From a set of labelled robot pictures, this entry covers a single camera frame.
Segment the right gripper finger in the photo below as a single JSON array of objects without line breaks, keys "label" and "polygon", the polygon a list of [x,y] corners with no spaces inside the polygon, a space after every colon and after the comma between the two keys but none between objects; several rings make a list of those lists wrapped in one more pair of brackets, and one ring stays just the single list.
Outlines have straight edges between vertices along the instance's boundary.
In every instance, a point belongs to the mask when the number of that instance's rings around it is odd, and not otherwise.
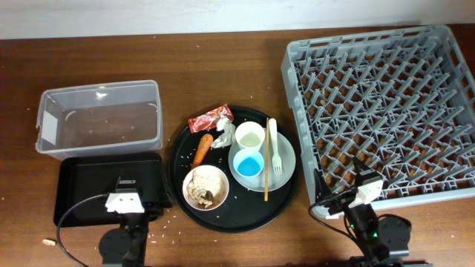
[{"label": "right gripper finger", "polygon": [[315,202],[320,203],[326,198],[330,197],[332,195],[332,192],[325,181],[322,171],[315,169],[314,176],[315,176]]},{"label": "right gripper finger", "polygon": [[357,177],[375,177],[376,171],[365,165],[358,157],[353,157],[353,166]]}]

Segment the white plastic fork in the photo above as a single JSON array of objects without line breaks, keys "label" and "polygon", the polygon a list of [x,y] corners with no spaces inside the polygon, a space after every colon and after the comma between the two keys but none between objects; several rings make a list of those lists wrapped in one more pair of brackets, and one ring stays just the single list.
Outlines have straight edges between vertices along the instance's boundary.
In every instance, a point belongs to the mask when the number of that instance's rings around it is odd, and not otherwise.
[{"label": "white plastic fork", "polygon": [[275,175],[280,175],[282,173],[282,161],[278,152],[278,130],[277,122],[274,118],[269,120],[268,125],[270,141],[272,144],[272,167]]}]

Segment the grey plate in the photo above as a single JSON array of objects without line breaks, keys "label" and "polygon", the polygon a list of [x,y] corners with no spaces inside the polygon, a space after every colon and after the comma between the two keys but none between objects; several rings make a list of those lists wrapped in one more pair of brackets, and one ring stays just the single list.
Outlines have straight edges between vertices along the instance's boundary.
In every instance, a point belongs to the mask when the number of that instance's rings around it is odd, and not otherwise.
[{"label": "grey plate", "polygon": [[[265,173],[261,171],[256,177],[244,178],[241,177],[233,166],[235,155],[239,151],[239,145],[235,142],[229,151],[228,164],[233,177],[245,188],[250,191],[264,192],[265,190]],[[272,164],[269,166],[269,191],[277,190],[286,185],[295,170],[296,158],[294,149],[289,140],[278,132],[278,153],[282,161],[282,172],[277,175],[273,171]]]}]

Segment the light blue cup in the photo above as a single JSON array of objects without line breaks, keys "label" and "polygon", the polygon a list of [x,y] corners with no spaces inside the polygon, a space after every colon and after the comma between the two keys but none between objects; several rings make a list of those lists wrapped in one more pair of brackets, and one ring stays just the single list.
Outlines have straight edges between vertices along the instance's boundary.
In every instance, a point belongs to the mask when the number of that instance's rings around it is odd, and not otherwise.
[{"label": "light blue cup", "polygon": [[246,148],[239,150],[232,160],[232,167],[240,178],[254,179],[263,170],[263,156],[255,149]]}]

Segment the rice and food scraps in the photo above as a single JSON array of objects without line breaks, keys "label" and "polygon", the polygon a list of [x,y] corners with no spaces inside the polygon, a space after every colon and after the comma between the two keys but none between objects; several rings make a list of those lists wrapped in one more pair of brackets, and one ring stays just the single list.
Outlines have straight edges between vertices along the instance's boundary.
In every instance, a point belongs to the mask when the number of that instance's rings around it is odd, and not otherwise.
[{"label": "rice and food scraps", "polygon": [[226,184],[218,175],[193,171],[186,190],[191,200],[205,209],[210,209],[222,203]]}]

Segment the pink bowl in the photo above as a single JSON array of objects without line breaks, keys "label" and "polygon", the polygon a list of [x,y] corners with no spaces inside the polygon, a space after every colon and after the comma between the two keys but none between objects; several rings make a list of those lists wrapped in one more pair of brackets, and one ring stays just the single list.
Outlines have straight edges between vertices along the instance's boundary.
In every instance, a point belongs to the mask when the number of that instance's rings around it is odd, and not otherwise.
[{"label": "pink bowl", "polygon": [[186,175],[182,191],[186,203],[192,208],[210,211],[225,202],[229,194],[229,181],[219,168],[201,165]]}]

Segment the wooden chopstick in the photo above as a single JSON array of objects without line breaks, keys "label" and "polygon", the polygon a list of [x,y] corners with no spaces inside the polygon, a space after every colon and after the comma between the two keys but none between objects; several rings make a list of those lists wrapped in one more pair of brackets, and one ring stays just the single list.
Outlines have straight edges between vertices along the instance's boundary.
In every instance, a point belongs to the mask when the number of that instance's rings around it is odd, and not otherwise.
[{"label": "wooden chopstick", "polygon": [[264,202],[269,200],[269,117],[266,119],[266,139],[264,154]]}]

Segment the white cup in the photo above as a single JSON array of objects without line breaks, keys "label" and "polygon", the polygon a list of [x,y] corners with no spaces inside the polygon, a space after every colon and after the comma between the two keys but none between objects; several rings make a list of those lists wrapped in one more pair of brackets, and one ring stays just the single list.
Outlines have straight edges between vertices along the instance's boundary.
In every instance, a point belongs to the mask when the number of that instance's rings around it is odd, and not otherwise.
[{"label": "white cup", "polygon": [[240,149],[260,150],[265,140],[265,131],[256,122],[243,122],[236,128],[235,139]]}]

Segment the orange carrot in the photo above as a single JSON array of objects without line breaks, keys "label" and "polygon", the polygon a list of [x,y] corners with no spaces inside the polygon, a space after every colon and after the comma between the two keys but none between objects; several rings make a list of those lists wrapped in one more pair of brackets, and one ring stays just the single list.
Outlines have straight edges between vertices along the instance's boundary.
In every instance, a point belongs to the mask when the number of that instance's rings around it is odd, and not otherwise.
[{"label": "orange carrot", "polygon": [[201,165],[213,141],[214,141],[214,137],[209,133],[206,133],[205,135],[202,136],[198,144],[193,163],[191,164],[191,168],[196,168]]}]

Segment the red snack wrapper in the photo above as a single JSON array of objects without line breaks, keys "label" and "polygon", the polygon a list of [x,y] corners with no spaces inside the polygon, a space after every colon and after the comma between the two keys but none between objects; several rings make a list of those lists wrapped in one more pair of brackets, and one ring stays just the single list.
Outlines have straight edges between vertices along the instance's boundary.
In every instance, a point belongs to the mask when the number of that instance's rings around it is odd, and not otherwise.
[{"label": "red snack wrapper", "polygon": [[227,117],[230,121],[234,120],[234,115],[227,104],[221,105],[220,107],[217,107],[202,115],[189,119],[189,130],[192,134],[195,134],[199,131],[209,131],[217,127],[218,121],[223,116]]}]

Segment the white tissue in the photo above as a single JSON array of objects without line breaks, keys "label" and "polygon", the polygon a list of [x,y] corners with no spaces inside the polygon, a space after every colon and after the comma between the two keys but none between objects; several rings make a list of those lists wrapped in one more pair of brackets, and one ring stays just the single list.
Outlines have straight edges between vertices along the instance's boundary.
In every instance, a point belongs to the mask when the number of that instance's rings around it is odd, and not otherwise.
[{"label": "white tissue", "polygon": [[212,142],[212,148],[224,148],[233,144],[235,141],[235,125],[229,117],[222,116],[219,118],[216,129],[223,133]]}]

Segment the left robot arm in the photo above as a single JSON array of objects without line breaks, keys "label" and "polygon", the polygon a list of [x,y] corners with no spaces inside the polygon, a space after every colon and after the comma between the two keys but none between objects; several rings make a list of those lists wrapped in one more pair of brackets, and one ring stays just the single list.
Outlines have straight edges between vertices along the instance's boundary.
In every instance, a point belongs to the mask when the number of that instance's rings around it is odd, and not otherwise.
[{"label": "left robot arm", "polygon": [[105,208],[119,217],[119,227],[99,241],[102,265],[144,266],[149,222],[163,213],[158,181],[119,178]]}]

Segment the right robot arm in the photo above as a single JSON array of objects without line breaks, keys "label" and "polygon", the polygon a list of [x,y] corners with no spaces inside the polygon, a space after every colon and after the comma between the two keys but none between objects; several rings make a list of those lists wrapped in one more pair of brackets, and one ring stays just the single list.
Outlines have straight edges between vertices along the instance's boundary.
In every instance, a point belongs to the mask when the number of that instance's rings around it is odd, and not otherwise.
[{"label": "right robot arm", "polygon": [[[395,214],[375,213],[371,202],[382,189],[384,180],[376,170],[353,158],[356,178],[346,191],[333,193],[325,178],[321,164],[314,170],[315,202],[308,213],[317,223],[344,235],[361,250],[360,257],[351,257],[343,266],[430,266],[422,260],[405,261],[410,251],[408,244],[412,224],[404,217]],[[320,220],[313,209],[327,208],[329,214],[343,213],[342,231]]]}]

